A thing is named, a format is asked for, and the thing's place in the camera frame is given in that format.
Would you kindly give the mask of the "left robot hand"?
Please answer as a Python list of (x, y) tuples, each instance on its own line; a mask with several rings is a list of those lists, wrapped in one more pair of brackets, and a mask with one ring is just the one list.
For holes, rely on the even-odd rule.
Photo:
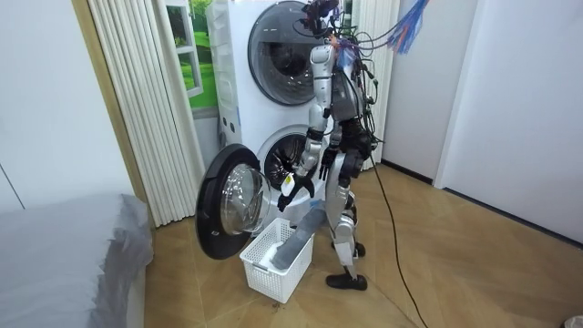
[(277, 203), (279, 212), (285, 211), (301, 189), (306, 189), (310, 197), (314, 197), (315, 188), (309, 176), (301, 176), (297, 173), (288, 174), (281, 185), (281, 195)]

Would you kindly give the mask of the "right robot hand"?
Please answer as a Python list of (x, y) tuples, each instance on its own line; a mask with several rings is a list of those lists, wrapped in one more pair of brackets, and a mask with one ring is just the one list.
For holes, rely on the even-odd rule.
[(339, 149), (337, 147), (327, 147), (322, 154), (322, 161), (319, 171), (319, 179), (326, 180), (328, 173), (335, 161)]

